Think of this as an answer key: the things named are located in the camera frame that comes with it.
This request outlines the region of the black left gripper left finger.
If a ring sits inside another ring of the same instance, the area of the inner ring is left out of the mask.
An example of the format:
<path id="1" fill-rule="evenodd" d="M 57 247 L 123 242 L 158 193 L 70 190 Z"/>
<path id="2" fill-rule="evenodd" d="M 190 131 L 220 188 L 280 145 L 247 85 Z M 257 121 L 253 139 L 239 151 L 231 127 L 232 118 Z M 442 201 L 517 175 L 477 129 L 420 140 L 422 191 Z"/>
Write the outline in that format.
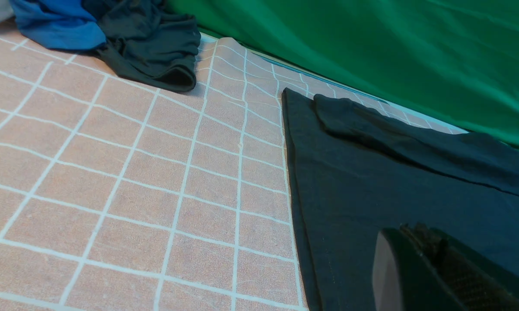
<path id="1" fill-rule="evenodd" d="M 427 257 L 395 228 L 378 232 L 372 269 L 377 311 L 466 311 Z"/>

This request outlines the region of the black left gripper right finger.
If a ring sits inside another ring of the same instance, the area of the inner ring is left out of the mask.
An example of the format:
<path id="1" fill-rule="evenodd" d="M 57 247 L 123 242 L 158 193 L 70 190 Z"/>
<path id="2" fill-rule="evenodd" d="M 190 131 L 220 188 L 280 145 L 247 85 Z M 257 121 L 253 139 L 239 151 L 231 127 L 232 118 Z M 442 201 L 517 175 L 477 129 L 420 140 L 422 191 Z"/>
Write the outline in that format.
<path id="1" fill-rule="evenodd" d="M 459 310 L 519 311 L 518 276 L 439 229 L 402 225 L 401 232 Z"/>

